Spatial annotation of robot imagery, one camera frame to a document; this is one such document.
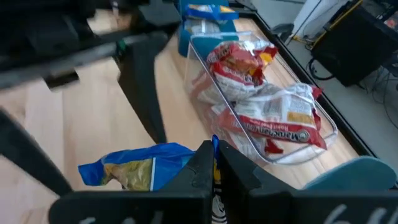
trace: clear plastic container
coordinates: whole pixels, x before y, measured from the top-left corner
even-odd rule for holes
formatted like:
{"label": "clear plastic container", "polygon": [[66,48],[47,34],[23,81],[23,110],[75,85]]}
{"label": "clear plastic container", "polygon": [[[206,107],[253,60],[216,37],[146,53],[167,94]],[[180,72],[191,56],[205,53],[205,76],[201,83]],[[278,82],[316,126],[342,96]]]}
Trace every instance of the clear plastic container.
{"label": "clear plastic container", "polygon": [[[215,112],[217,111],[216,107],[212,104],[204,103],[192,96],[190,97],[191,102],[208,131],[209,136],[217,134],[220,139],[228,141],[232,146],[236,147],[243,154],[248,156],[248,158],[252,159],[259,165],[265,165],[267,163],[285,165],[302,164],[325,152],[324,149],[317,146],[275,140],[273,140],[273,142],[284,150],[283,154],[266,154],[259,149],[258,140],[248,132],[244,126],[242,126],[242,122],[236,116],[231,102],[228,101],[226,95],[220,89],[214,76],[210,75],[210,69],[206,64],[205,58],[203,58],[203,55],[205,55],[206,52],[209,52],[211,48],[215,47],[215,45],[220,42],[220,39],[255,41],[259,40],[260,37],[254,35],[252,32],[192,35],[185,68],[184,83],[186,91],[190,96],[192,96],[193,91],[196,88],[195,83],[197,80],[202,78],[210,80],[209,82],[213,85],[216,94],[222,99],[222,104],[229,108],[232,114],[234,114],[234,118],[241,128],[241,131],[239,132],[241,134],[237,134],[237,132],[231,133],[230,131],[218,126],[217,113]],[[299,82],[298,78],[279,54],[275,56],[274,61],[264,70],[264,76],[269,83],[273,83],[279,87],[286,87]],[[338,129],[326,111],[318,103],[316,103],[316,106],[317,111],[321,116],[322,128],[320,133],[324,138],[326,145],[329,147],[335,141]]]}

